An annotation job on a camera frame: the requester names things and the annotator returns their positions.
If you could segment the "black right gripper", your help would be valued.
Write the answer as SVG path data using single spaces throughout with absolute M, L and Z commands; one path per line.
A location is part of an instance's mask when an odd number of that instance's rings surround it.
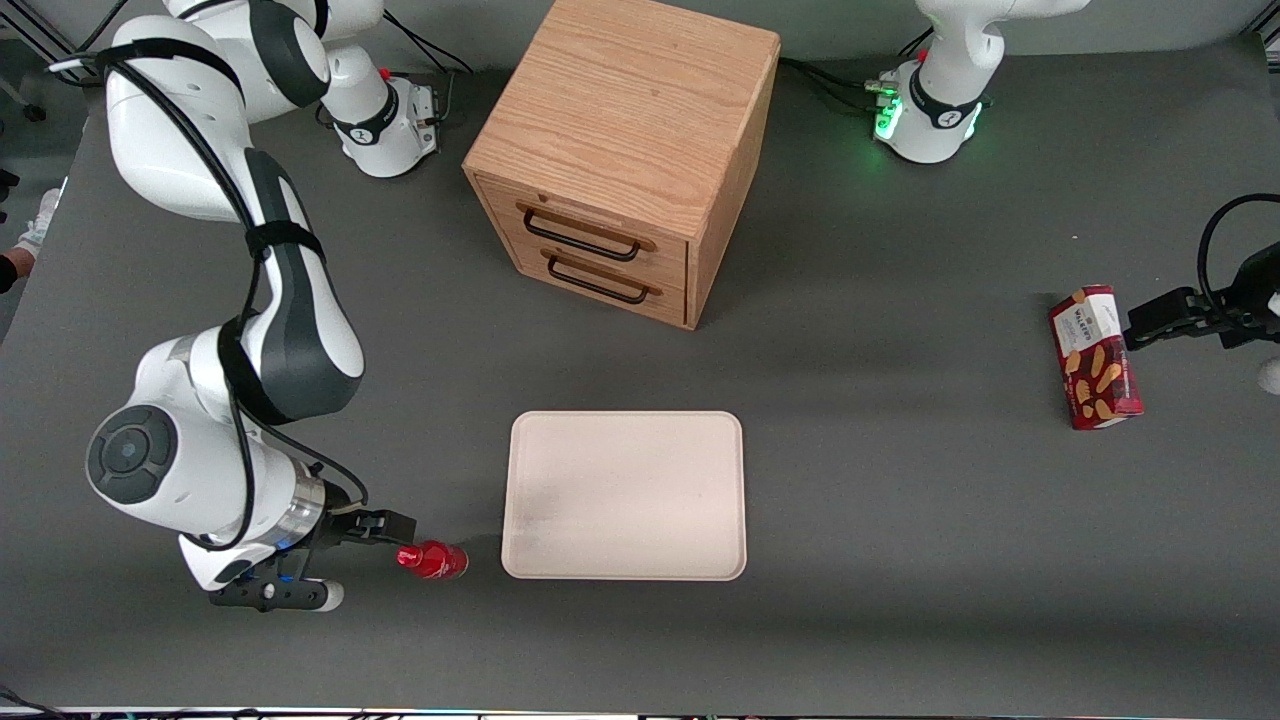
M 316 557 L 344 542 L 357 544 L 415 544 L 417 521 L 392 510 L 356 509 L 346 512 L 325 511 L 317 524 L 301 539 L 274 548 L 255 568 L 256 587 L 340 587 L 339 582 L 320 578 L 312 570 Z

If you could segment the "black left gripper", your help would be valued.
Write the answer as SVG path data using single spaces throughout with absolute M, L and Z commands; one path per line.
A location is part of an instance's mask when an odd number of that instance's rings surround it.
M 1249 255 L 1230 286 L 1219 290 L 1210 283 L 1208 254 L 1202 245 L 1196 263 L 1199 292 L 1208 305 L 1207 332 L 1216 334 L 1226 350 L 1254 341 L 1277 343 L 1279 318 L 1271 304 L 1279 292 L 1279 246 Z M 1137 352 L 1166 340 L 1199 337 L 1201 310 L 1199 295 L 1190 287 L 1170 290 L 1130 309 L 1124 331 L 1126 350 Z

